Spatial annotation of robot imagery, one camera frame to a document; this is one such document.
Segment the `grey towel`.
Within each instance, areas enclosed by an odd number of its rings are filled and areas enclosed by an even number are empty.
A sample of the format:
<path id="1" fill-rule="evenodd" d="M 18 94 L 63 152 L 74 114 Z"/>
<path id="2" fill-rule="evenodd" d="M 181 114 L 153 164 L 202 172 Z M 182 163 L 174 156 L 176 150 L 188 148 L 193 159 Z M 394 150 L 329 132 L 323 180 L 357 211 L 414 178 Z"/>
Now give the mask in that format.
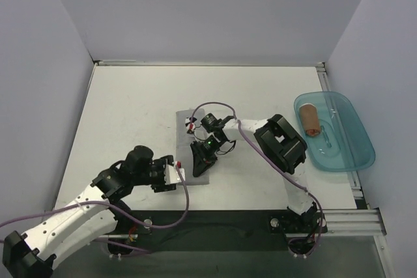
<path id="1" fill-rule="evenodd" d="M 187 133 L 189 118 L 194 109 L 186 109 L 176 112 L 176 160 L 181 162 L 184 169 L 184 179 L 188 186 L 204 186 L 209 184 L 209 174 L 202 174 L 199 177 L 193 176 L 193 155 L 190 147 L 195 140 L 192 134 Z"/>

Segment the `orange brown bear towel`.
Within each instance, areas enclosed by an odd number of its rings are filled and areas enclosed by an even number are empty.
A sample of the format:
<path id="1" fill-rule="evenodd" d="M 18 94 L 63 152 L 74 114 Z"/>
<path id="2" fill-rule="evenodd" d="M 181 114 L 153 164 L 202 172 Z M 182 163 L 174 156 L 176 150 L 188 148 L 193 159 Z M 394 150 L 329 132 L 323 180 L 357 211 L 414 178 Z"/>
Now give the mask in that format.
<path id="1" fill-rule="evenodd" d="M 299 109 L 299 116 L 307 136 L 316 137 L 321 133 L 317 108 L 313 104 L 307 103 L 302 105 Z"/>

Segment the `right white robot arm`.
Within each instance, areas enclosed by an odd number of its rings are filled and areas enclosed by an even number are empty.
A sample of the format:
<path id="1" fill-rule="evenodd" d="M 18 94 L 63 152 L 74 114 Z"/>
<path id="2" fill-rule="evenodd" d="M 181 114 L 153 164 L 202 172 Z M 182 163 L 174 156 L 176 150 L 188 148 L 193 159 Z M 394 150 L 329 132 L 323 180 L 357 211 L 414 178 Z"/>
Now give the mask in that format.
<path id="1" fill-rule="evenodd" d="M 297 232 L 304 232 L 309 227 L 312 227 L 312 233 L 323 231 L 324 212 L 309 191 L 304 169 L 307 144 L 282 115 L 262 120 L 239 120 L 232 115 L 216 118 L 209 113 L 201 119 L 200 125 L 208 137 L 190 144 L 194 177 L 213 167 L 224 144 L 245 141 L 283 178 L 290 227 Z"/>

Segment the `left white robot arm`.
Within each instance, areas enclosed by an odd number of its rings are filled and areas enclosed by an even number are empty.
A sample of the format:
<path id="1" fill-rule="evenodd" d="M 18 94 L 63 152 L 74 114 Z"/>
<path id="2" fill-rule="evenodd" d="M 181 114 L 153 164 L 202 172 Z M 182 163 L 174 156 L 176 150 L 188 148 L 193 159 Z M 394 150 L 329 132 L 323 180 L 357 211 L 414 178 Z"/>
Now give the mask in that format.
<path id="1" fill-rule="evenodd" d="M 131 209 L 123 202 L 136 186 L 156 192 L 173 191 L 184 181 L 184 169 L 172 155 L 154 158 L 146 146 L 136 146 L 125 160 L 112 164 L 69 204 L 46 212 L 46 220 L 3 241 L 2 263 L 13 277 L 51 277 L 68 256 L 102 235 L 127 232 Z"/>

